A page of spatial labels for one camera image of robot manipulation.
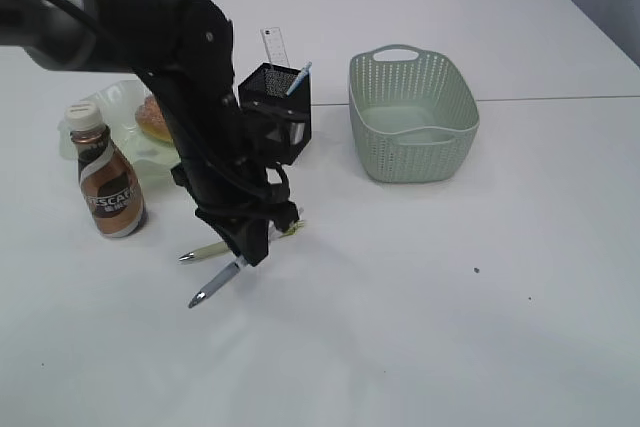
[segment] basket handle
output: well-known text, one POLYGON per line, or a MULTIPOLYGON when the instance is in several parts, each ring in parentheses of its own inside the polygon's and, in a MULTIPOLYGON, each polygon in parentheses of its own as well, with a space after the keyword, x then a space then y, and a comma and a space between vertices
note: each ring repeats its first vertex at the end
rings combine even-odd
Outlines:
POLYGON ((442 127, 417 127, 411 130, 405 130, 403 132, 398 132, 396 134, 388 134, 389 140, 391 140, 394 144, 401 147, 416 147, 421 145, 442 145, 442 144, 450 144, 454 142, 458 137, 460 137, 461 133, 451 129, 445 129, 442 127), (433 134, 433 140, 429 142, 410 142, 407 140, 402 140, 404 137, 408 137, 413 134, 423 133, 423 132, 431 132, 433 134))
POLYGON ((407 44, 390 44, 390 45, 385 45, 382 47, 378 47, 377 49, 374 49, 372 51, 370 51, 367 55, 369 57, 371 57, 373 59, 374 62, 415 62, 416 60, 418 60, 421 56, 424 55, 426 51, 419 49, 417 47, 414 47, 412 45, 407 45, 407 44), (376 54, 380 54, 382 52, 387 52, 388 50, 408 50, 410 52, 415 52, 416 54, 418 54, 418 57, 416 57, 415 59, 411 59, 411 60, 393 60, 393 61, 387 61, 387 60, 377 60, 375 58, 376 54))

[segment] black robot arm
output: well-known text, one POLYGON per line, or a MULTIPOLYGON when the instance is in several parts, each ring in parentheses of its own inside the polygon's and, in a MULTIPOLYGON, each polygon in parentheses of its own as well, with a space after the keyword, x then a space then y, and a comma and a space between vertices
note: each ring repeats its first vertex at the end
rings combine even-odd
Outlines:
POLYGON ((298 220, 281 166, 297 154, 289 141, 264 148, 265 133, 292 120, 269 106, 262 113, 257 102, 238 106, 232 24, 210 0, 0 0, 0 45, 22 46, 51 70, 138 75, 180 155, 174 180, 196 215, 252 265, 268 254, 270 221, 285 231, 298 220), (281 182, 270 183, 267 169, 281 182))

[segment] nescafe bottle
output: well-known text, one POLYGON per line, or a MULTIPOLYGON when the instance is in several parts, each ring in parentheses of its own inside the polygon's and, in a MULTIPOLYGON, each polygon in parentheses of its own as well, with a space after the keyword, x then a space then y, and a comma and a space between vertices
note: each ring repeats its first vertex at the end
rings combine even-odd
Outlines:
POLYGON ((111 140, 110 130, 92 102, 65 112, 78 150, 80 190, 105 237, 125 237, 146 218, 142 190, 131 164, 111 140))

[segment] bottle label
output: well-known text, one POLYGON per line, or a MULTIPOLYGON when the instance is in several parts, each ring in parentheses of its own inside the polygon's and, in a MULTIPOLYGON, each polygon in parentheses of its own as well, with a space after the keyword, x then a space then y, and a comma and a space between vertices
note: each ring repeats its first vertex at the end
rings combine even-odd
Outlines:
POLYGON ((124 237, 144 215, 144 200, 133 168, 112 142, 80 171, 80 188, 98 229, 124 237))

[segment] ruler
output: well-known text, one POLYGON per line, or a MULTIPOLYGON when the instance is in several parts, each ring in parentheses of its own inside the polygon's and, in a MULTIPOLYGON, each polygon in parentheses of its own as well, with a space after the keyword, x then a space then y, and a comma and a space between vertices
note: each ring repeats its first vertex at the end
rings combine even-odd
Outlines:
POLYGON ((284 40, 282 40, 280 27, 260 29, 260 33, 262 34, 262 41, 267 51, 269 63, 289 67, 289 59, 287 59, 287 51, 284 49, 284 40))

